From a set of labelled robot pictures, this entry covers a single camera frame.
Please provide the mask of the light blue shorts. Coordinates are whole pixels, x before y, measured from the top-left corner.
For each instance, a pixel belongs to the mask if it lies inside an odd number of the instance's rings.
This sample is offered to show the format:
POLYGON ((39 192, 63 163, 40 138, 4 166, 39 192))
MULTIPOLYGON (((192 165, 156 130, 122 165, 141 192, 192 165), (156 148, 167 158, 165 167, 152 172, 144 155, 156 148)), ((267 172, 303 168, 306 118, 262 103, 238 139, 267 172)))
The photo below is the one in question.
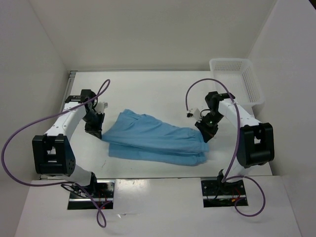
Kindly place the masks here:
POLYGON ((110 157, 197 166, 207 161, 209 146, 201 133, 147 114, 125 109, 102 135, 110 157))

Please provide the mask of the aluminium table edge rail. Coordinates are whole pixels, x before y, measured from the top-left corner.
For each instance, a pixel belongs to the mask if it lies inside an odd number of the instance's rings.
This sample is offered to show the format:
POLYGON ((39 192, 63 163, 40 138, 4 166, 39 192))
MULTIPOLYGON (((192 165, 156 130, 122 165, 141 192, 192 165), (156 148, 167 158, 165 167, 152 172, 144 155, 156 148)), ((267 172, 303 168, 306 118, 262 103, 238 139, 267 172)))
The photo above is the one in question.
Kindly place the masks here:
POLYGON ((65 98, 64 108, 53 126, 32 141, 36 171, 52 176, 71 176, 75 170, 75 155, 70 139, 82 118, 82 109, 75 96, 65 98))

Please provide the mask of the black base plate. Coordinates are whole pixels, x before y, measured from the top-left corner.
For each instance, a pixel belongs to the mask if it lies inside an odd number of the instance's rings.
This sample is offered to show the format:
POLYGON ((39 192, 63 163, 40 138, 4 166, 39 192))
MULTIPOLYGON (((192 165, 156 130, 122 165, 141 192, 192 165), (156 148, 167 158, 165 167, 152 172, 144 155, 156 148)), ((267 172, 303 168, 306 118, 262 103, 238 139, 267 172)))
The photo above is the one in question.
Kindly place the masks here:
MULTIPOLYGON (((113 209, 115 180, 99 179, 97 191, 91 194, 93 200, 101 209, 113 209)), ((70 193, 68 210, 96 209, 91 199, 77 186, 64 185, 63 189, 70 193)))
POLYGON ((242 180, 228 183, 220 188, 215 178, 201 179, 201 191, 204 208, 248 206, 246 191, 242 180))

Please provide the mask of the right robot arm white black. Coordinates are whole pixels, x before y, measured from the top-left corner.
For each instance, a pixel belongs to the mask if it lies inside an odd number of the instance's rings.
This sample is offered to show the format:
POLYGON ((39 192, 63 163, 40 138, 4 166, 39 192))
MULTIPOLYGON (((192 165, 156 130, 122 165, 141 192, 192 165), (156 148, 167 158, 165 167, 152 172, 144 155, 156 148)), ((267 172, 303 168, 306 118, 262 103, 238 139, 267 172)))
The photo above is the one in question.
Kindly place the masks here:
POLYGON ((216 187, 222 194, 230 193, 251 167, 262 166, 275 157, 272 125, 260 122, 231 98, 234 96, 228 93, 209 92, 205 97, 209 113, 200 116, 195 123, 205 143, 215 136, 222 118, 237 129, 239 140, 234 162, 217 176, 216 187))

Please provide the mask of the white perforated plastic basket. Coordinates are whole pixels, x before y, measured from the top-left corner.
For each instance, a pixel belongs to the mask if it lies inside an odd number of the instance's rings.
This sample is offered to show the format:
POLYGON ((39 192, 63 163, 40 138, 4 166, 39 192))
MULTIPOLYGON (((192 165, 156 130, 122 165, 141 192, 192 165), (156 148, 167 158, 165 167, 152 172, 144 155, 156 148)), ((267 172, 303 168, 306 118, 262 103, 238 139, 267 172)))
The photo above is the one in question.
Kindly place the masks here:
POLYGON ((239 104, 253 107, 264 103, 264 94, 250 60, 215 58, 209 61, 209 66, 213 78, 223 83, 239 104))

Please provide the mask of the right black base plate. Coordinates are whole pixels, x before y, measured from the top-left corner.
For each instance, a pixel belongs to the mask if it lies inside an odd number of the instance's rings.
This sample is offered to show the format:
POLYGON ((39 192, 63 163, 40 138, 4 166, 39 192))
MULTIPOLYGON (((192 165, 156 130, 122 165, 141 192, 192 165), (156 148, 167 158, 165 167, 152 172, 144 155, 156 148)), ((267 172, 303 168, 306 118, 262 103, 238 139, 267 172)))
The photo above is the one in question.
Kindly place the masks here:
POLYGON ((215 178, 201 179, 201 191, 204 208, 248 206, 246 191, 242 180, 228 183, 220 188, 215 178))

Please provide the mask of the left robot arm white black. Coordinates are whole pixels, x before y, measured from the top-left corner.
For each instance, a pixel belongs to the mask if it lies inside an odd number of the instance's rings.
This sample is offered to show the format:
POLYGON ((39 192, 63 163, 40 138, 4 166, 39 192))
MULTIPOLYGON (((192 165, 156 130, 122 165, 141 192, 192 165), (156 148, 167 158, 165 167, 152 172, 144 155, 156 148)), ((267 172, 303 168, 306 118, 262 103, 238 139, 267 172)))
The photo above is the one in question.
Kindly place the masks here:
POLYGON ((53 126, 32 140, 36 172, 79 184, 81 192, 89 198, 97 195, 97 178, 76 163, 70 140, 80 121, 84 121, 86 133, 101 139, 106 107, 107 103, 98 102, 90 89, 83 89, 80 95, 70 95, 53 126))

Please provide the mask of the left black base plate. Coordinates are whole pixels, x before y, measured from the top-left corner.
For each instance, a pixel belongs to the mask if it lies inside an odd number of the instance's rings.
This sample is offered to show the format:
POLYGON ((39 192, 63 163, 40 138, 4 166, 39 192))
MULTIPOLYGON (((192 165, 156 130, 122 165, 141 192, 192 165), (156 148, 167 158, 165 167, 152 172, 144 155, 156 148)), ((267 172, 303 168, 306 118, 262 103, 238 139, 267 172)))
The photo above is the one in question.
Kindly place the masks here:
MULTIPOLYGON (((115 180, 99 179, 97 191, 91 194, 93 200, 101 209, 113 209, 115 180)), ((91 199, 77 186, 64 185, 63 189, 70 193, 68 210, 96 209, 91 199)))

